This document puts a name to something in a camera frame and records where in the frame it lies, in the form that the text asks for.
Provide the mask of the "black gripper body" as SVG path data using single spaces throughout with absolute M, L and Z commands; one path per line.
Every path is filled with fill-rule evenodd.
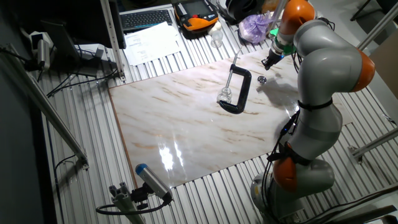
M 268 65 L 277 64 L 279 61 L 283 59 L 283 57 L 284 57 L 283 53 L 280 53 L 274 49 L 270 49 L 269 54 L 267 56 L 267 64 Z

